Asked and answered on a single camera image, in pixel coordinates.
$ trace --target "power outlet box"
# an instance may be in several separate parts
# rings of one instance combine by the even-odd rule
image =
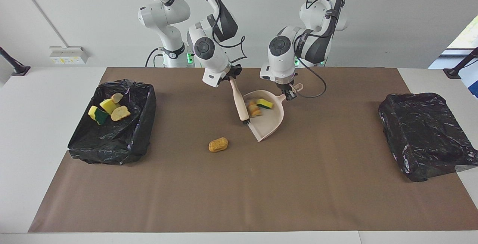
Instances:
[[[88,55],[81,47],[50,47],[50,59],[56,65],[85,65]]]

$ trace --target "black stand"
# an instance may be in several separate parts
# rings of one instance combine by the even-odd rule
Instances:
[[[0,55],[12,65],[14,70],[12,76],[25,76],[29,71],[29,65],[22,65],[22,63],[11,57],[2,47],[0,47]]]
[[[461,79],[458,75],[458,72],[465,67],[471,60],[476,58],[478,55],[478,47],[476,47],[469,55],[467,55],[458,65],[454,68],[444,68],[443,71],[450,79]]]

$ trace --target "beige brush handle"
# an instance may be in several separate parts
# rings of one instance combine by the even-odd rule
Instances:
[[[234,96],[234,103],[236,103],[236,108],[238,110],[240,120],[248,120],[249,113],[247,112],[246,103],[244,103],[244,98],[239,91],[239,88],[236,84],[236,80],[234,78],[229,78],[232,87],[232,95]]]

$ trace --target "window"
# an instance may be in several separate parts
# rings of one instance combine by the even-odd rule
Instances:
[[[478,47],[478,16],[468,24],[447,49],[474,49],[476,47]]]

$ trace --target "blue object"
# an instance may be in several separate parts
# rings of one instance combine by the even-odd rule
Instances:
[[[476,81],[474,84],[471,84],[470,87],[468,87],[468,90],[478,98],[478,81]]]

